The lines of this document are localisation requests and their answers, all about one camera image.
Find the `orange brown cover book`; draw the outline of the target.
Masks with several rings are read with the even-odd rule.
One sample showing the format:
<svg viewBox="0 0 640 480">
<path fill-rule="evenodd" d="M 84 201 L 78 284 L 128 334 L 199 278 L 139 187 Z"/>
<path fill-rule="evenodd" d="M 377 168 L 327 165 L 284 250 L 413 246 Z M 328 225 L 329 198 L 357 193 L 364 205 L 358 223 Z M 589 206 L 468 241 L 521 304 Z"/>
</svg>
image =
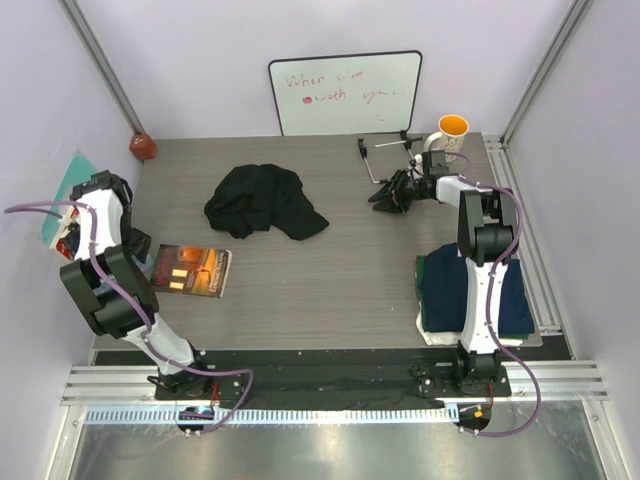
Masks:
<svg viewBox="0 0 640 480">
<path fill-rule="evenodd" d="M 158 292 L 221 298 L 232 259 L 226 249 L 161 244 L 151 285 Z"/>
</svg>

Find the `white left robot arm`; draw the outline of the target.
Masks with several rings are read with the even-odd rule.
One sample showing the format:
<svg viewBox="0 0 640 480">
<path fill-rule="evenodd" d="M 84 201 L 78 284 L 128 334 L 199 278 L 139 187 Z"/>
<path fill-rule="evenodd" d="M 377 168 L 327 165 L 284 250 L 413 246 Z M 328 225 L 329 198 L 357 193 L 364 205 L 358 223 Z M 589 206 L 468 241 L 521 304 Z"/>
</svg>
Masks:
<svg viewBox="0 0 640 480">
<path fill-rule="evenodd" d="M 159 316 L 141 266 L 151 237 L 131 225 L 132 191 L 107 170 L 72 188 L 62 243 L 71 262 L 60 269 L 67 292 L 98 336 L 136 346 L 157 365 L 148 380 L 171 394 L 205 397 L 213 385 L 202 354 Z"/>
</svg>

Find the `red brown die block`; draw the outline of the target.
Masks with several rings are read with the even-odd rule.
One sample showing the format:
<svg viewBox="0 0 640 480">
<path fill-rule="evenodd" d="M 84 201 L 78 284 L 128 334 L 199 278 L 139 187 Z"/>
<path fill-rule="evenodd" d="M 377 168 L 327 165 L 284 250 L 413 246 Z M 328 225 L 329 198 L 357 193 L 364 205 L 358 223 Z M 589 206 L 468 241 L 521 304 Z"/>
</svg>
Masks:
<svg viewBox="0 0 640 480">
<path fill-rule="evenodd" d="M 148 134 L 139 133 L 131 137 L 129 150 L 136 159 L 145 162 L 155 157 L 157 146 Z"/>
</svg>

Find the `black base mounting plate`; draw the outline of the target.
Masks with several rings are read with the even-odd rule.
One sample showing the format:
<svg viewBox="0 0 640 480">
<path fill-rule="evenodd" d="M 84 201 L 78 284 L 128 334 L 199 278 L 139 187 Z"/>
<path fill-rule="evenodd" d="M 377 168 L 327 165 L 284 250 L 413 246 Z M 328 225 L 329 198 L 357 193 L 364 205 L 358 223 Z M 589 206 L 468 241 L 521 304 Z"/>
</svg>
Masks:
<svg viewBox="0 0 640 480">
<path fill-rule="evenodd" d="M 511 395 L 505 368 L 471 370 L 454 348 L 210 350 L 204 364 L 251 369 L 252 408 L 347 409 L 397 399 Z"/>
</svg>

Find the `white mug orange inside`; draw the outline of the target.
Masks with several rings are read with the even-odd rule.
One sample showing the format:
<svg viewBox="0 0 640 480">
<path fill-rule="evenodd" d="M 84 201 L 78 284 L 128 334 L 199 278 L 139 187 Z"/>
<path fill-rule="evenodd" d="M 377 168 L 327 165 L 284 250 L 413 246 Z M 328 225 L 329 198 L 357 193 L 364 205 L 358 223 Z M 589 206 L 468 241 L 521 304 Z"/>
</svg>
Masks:
<svg viewBox="0 0 640 480">
<path fill-rule="evenodd" d="M 437 130 L 424 141 L 423 152 L 443 150 L 447 163 L 456 160 L 469 132 L 468 121 L 457 114 L 447 114 L 438 120 Z"/>
</svg>

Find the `red white cover book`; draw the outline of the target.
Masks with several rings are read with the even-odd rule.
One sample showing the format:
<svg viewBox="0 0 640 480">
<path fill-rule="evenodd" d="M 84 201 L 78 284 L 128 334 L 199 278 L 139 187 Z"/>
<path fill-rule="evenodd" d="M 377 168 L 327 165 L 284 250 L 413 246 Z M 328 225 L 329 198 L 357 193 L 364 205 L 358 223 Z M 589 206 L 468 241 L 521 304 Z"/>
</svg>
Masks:
<svg viewBox="0 0 640 480">
<path fill-rule="evenodd" d="M 71 263 L 79 248 L 80 223 L 79 210 L 65 207 L 61 217 L 56 219 L 53 238 L 49 250 L 64 263 Z"/>
</svg>

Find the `teal plastic cutting board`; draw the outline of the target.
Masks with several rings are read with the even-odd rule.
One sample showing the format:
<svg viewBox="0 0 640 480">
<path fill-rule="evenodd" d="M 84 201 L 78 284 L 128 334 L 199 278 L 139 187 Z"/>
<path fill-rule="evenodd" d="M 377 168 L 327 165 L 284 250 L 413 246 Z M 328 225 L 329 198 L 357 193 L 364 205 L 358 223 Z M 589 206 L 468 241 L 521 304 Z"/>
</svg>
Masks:
<svg viewBox="0 0 640 480">
<path fill-rule="evenodd" d="M 97 169 L 89 158 L 81 151 L 76 150 L 60 181 L 54 200 L 68 200 L 73 187 L 89 180 L 96 172 Z M 48 214 L 45 215 L 45 220 L 40 229 L 40 238 L 46 246 L 49 246 L 53 241 L 59 226 L 59 220 L 56 217 Z"/>
</svg>

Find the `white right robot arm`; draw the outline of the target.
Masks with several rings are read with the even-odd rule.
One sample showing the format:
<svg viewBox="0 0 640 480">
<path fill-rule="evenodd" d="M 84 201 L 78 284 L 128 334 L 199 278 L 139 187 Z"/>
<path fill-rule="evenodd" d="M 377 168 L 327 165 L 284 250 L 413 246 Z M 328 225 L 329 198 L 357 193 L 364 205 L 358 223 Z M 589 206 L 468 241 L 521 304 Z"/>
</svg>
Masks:
<svg viewBox="0 0 640 480">
<path fill-rule="evenodd" d="M 465 323 L 449 372 L 440 377 L 458 395 L 479 396 L 501 383 L 498 323 L 502 282 L 522 234 L 522 207 L 507 188 L 452 174 L 443 150 L 425 151 L 398 170 L 368 202 L 385 213 L 406 213 L 418 200 L 436 200 L 458 211 L 457 244 L 465 259 Z"/>
</svg>

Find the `black t shirt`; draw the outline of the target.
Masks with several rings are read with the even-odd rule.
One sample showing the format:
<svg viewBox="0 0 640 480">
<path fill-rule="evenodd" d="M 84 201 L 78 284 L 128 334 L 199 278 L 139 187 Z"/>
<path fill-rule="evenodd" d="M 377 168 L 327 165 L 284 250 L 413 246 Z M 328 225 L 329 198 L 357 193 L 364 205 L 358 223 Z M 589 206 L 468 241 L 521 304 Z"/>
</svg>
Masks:
<svg viewBox="0 0 640 480">
<path fill-rule="evenodd" d="M 275 227 L 290 239 L 302 241 L 330 225 L 305 195 L 300 177 L 274 164 L 233 168 L 203 211 L 212 229 L 235 239 Z"/>
</svg>

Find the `small whiteboard with red writing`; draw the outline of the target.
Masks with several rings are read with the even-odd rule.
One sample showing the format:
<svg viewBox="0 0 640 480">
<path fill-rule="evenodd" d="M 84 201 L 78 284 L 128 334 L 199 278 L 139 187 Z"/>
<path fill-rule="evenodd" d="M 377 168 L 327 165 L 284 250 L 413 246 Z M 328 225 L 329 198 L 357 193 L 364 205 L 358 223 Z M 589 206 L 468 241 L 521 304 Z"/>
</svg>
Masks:
<svg viewBox="0 0 640 480">
<path fill-rule="evenodd" d="M 281 134 L 393 133 L 410 128 L 417 50 L 277 59 L 268 65 Z"/>
</svg>

